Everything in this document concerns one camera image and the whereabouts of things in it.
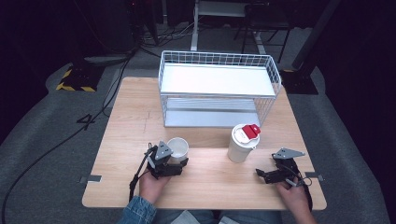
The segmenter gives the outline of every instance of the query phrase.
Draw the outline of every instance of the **robotic arm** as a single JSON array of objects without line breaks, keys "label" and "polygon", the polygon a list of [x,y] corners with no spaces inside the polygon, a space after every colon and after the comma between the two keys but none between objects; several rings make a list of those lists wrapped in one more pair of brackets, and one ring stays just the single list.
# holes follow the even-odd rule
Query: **robotic arm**
[{"label": "robotic arm", "polygon": [[131,201],[134,197],[134,189],[136,188],[137,181],[140,178],[140,171],[146,160],[148,160],[148,170],[156,179],[158,179],[160,176],[181,175],[183,167],[187,165],[189,158],[182,161],[181,163],[169,164],[168,161],[171,158],[172,153],[173,150],[163,141],[160,141],[158,147],[152,147],[151,144],[149,144],[149,149],[145,153],[145,157],[143,158],[137,173],[134,175],[134,179],[129,184],[129,201]]},{"label": "robotic arm", "polygon": [[[288,182],[293,187],[304,187],[306,197],[308,199],[309,209],[312,211],[312,197],[309,192],[308,186],[305,184],[304,179],[297,167],[297,163],[293,158],[304,156],[303,152],[281,148],[277,153],[272,154],[272,157],[276,163],[277,170],[271,172],[264,172],[256,169],[258,176],[264,178],[266,184],[274,184],[282,181]],[[298,182],[294,183],[294,177],[297,177]]]}]

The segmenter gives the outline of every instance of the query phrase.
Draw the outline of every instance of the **white paper cup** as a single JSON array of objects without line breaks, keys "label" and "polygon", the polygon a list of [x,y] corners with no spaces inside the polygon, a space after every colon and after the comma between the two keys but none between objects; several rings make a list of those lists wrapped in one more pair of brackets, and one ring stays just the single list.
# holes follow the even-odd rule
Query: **white paper cup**
[{"label": "white paper cup", "polygon": [[168,145],[173,150],[173,153],[168,163],[180,163],[181,161],[187,159],[189,144],[186,140],[180,137],[176,137],[169,140],[166,145]]},{"label": "white paper cup", "polygon": [[248,154],[256,148],[256,146],[260,142],[260,136],[256,139],[251,139],[249,142],[244,143],[237,140],[236,134],[238,134],[238,130],[242,129],[246,124],[238,124],[233,127],[233,131],[231,133],[230,145],[228,147],[228,157],[231,161],[234,162],[243,162],[246,160]]}]

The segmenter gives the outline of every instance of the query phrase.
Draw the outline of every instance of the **human hand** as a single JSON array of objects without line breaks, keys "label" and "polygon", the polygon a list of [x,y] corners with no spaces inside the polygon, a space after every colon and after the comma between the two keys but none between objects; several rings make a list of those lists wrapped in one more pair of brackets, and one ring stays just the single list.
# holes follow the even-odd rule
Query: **human hand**
[{"label": "human hand", "polygon": [[291,187],[286,182],[280,182],[276,183],[276,189],[283,203],[293,213],[297,223],[317,223],[309,210],[308,199],[303,186]]},{"label": "human hand", "polygon": [[140,197],[146,199],[152,204],[155,204],[163,192],[163,187],[165,187],[170,179],[171,176],[162,176],[156,179],[152,176],[149,170],[146,169],[139,181]]}]

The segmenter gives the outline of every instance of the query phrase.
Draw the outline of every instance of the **white wire basket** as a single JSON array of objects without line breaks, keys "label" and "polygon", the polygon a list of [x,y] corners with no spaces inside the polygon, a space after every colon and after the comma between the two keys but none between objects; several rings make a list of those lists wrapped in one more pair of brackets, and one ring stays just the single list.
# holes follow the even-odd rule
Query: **white wire basket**
[{"label": "white wire basket", "polygon": [[166,50],[161,57],[165,127],[261,127],[280,88],[269,55]]}]

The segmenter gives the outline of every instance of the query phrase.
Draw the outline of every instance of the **cup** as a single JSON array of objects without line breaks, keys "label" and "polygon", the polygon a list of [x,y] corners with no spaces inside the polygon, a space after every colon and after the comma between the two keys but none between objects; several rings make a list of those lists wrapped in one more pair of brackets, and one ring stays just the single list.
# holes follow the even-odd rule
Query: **cup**
[{"label": "cup", "polygon": [[166,145],[168,145],[173,150],[168,163],[178,164],[187,159],[189,144],[186,140],[181,137],[175,137],[169,140]]},{"label": "cup", "polygon": [[251,134],[247,134],[244,129],[246,129],[246,124],[238,124],[233,127],[233,131],[231,133],[230,145],[228,147],[228,157],[233,162],[243,162],[246,160],[248,154],[256,148],[256,146],[260,142],[260,129],[258,129],[258,133],[256,136],[251,138]]}]

